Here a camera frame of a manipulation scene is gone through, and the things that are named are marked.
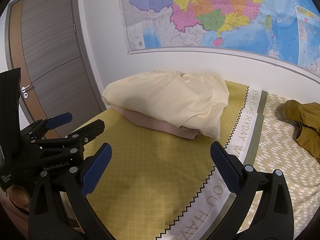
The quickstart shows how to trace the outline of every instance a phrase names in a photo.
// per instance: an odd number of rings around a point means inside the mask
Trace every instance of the door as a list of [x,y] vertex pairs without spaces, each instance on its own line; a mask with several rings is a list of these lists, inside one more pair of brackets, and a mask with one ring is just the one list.
[[33,120],[73,115],[46,138],[65,137],[101,108],[79,50],[72,0],[18,0],[11,6],[9,51],[21,67],[21,91]]

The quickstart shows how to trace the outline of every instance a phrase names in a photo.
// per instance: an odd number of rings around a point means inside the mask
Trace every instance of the stacked clothes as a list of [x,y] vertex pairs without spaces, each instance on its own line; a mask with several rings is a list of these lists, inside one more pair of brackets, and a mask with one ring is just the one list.
[[140,73],[109,84],[103,101],[135,125],[193,139],[220,138],[229,91],[217,73]]
[[288,100],[284,105],[285,115],[298,121],[300,131],[296,142],[320,163],[320,104],[300,104]]

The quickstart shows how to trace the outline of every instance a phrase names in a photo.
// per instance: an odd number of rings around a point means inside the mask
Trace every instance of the bed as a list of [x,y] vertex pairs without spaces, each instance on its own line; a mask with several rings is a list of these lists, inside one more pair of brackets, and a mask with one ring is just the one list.
[[[293,140],[298,125],[284,115],[285,98],[226,84],[230,97],[221,117],[219,142],[257,171],[284,172],[297,237],[319,207],[319,163]],[[112,108],[86,124],[96,119],[103,120],[106,128],[85,146],[85,157],[103,142],[111,145],[113,155],[87,199],[113,236],[205,240],[235,199],[210,158],[214,139],[199,135],[189,140],[138,127]],[[249,227],[260,197],[257,192],[240,231]],[[309,229],[298,238],[310,236],[314,227]]]

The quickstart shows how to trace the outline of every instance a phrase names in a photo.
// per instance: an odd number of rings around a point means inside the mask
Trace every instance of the yellow mat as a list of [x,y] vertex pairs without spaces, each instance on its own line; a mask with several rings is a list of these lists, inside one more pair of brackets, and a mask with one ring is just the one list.
[[[230,97],[221,117],[222,145],[231,135],[248,89],[226,83]],[[112,159],[87,199],[117,240],[155,239],[185,210],[210,174],[214,139],[199,135],[189,140],[138,127],[113,109],[86,124],[96,119],[105,122],[105,130],[85,146],[85,157],[107,142]]]

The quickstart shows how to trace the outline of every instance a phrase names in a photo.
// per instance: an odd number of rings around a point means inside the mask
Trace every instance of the door frame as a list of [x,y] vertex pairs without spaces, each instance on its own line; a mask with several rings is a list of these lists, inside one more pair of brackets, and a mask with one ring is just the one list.
[[[10,2],[8,4],[8,10],[7,10],[6,18],[5,18],[4,45],[5,45],[5,55],[6,55],[8,70],[13,69],[12,62],[11,62],[11,54],[10,54],[10,44],[9,44],[9,23],[10,23],[11,8],[12,8],[12,5],[18,1],[19,0],[13,0],[12,2]],[[77,42],[78,42],[78,46],[79,46],[80,56],[82,58],[84,69],[86,71],[86,74],[87,74],[91,89],[93,91],[93,94],[96,98],[96,101],[98,103],[98,106],[99,106],[101,112],[103,112],[106,110],[106,106],[105,106],[104,102],[102,101],[101,94],[100,94],[97,82],[95,80],[95,77],[94,77],[94,74],[93,74],[93,71],[92,71],[92,68],[90,65],[89,57],[87,54],[87,50],[85,47],[82,28],[81,28],[78,0],[71,0],[71,5],[72,5],[72,14],[73,14],[74,24],[75,24],[75,28],[76,28],[76,38],[77,38]],[[24,102],[23,96],[20,96],[19,104],[20,104],[21,109],[22,109],[23,113],[25,114],[27,120],[29,121],[29,123],[31,124],[34,121],[36,121],[33,119],[32,115],[30,114],[30,112]]]

